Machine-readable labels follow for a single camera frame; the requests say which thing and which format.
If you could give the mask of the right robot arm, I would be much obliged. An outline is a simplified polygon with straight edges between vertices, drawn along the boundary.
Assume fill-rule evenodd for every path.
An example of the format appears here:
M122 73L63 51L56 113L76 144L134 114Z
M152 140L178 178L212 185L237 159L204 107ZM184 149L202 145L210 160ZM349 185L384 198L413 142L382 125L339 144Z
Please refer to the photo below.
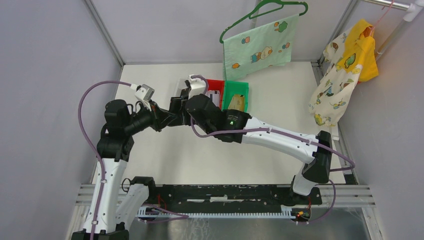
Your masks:
M189 96L188 89L170 99L169 110L176 115L173 126L197 124L205 132L205 138L257 145L300 160L302 167L288 191L289 199L295 204L306 201L315 186L330 181L332 140L327 131L321 130L316 135L289 131L247 112L221 110L203 94Z

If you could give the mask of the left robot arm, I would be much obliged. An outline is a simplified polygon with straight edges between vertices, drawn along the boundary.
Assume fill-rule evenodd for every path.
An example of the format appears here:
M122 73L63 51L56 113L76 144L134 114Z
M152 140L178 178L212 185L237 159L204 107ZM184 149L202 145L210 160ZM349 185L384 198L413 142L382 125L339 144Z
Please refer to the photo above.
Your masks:
M134 145L133 136L147 128L159 132L165 127L188 125L190 116L185 103L180 97L172 97L169 109L165 110L150 100L151 109L142 107L135 113L129 111L129 104L123 99L106 104L106 123L94 148L99 167L97 180L87 218L82 230L72 234L73 240L129 239L129 229L139 208L157 198L154 179L136 176L130 180L122 202L118 202L119 186Z

